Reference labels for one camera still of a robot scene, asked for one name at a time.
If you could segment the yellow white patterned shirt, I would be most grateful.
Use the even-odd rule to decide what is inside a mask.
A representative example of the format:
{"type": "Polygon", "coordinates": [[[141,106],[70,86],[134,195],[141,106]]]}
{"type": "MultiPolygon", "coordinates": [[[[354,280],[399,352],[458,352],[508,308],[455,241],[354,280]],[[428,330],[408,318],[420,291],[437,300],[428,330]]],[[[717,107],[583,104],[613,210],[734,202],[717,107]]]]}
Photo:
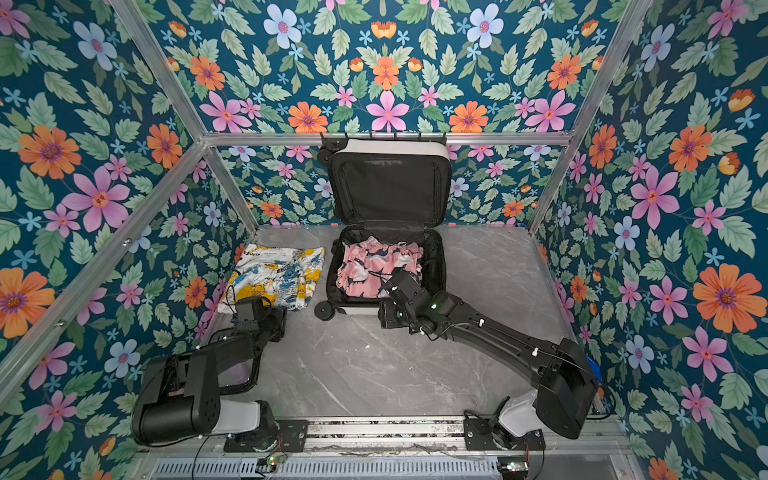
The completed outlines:
{"type": "Polygon", "coordinates": [[[217,310],[233,314],[238,301],[266,299],[275,307],[306,308],[324,269],[323,247],[297,249],[249,244],[234,268],[217,310]]]}

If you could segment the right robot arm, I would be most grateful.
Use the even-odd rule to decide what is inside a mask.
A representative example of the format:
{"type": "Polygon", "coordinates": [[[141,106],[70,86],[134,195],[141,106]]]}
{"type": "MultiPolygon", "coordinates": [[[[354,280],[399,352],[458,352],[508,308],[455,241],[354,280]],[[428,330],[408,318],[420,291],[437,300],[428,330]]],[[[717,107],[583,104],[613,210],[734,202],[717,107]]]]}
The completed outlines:
{"type": "Polygon", "coordinates": [[[580,437],[601,380],[575,341],[554,343],[515,330],[447,291],[428,292],[403,269],[384,279],[384,290],[383,328],[464,344],[528,381],[531,390],[504,400],[491,428],[513,437],[542,428],[569,440],[580,437]]]}

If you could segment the pink navy patterned shorts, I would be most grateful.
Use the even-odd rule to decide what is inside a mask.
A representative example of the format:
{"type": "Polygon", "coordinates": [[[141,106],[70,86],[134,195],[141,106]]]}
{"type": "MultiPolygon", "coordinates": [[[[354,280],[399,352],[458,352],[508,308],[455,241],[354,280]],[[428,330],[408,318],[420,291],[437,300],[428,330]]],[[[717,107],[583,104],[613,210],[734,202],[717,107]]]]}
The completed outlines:
{"type": "Polygon", "coordinates": [[[384,283],[398,268],[417,282],[422,279],[424,248],[417,243],[385,244],[373,236],[358,243],[345,244],[335,285],[351,298],[387,297],[384,283]]]}

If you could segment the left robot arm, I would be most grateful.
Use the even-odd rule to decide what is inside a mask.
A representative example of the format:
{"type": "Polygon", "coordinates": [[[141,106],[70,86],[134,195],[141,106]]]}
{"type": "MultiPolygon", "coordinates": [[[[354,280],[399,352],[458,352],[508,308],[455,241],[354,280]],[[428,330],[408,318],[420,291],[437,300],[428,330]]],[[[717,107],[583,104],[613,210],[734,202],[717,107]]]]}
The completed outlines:
{"type": "Polygon", "coordinates": [[[138,444],[159,448],[227,436],[264,451],[278,442],[269,404],[235,396],[256,385],[266,346],[284,338],[287,309],[256,296],[237,301],[234,310],[235,324],[208,344],[149,362],[131,418],[138,444]]]}

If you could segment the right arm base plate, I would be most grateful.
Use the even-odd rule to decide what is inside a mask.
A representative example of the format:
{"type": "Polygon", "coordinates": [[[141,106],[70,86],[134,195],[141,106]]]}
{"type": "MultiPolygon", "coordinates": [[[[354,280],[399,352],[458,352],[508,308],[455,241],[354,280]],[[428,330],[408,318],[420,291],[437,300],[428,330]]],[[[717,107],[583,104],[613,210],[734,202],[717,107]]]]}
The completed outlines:
{"type": "Polygon", "coordinates": [[[546,442],[541,430],[517,437],[501,426],[490,426],[480,417],[469,416],[463,419],[465,449],[468,451],[544,451],[546,442]]]}

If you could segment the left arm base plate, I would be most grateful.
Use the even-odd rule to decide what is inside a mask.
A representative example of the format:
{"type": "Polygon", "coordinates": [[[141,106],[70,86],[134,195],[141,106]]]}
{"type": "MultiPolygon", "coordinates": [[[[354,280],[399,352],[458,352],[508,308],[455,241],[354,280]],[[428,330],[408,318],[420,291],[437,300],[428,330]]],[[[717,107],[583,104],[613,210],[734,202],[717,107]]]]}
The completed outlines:
{"type": "Polygon", "coordinates": [[[307,420],[277,420],[265,423],[255,431],[236,434],[226,440],[225,453],[270,453],[282,451],[299,453],[304,451],[308,439],[307,420]]]}

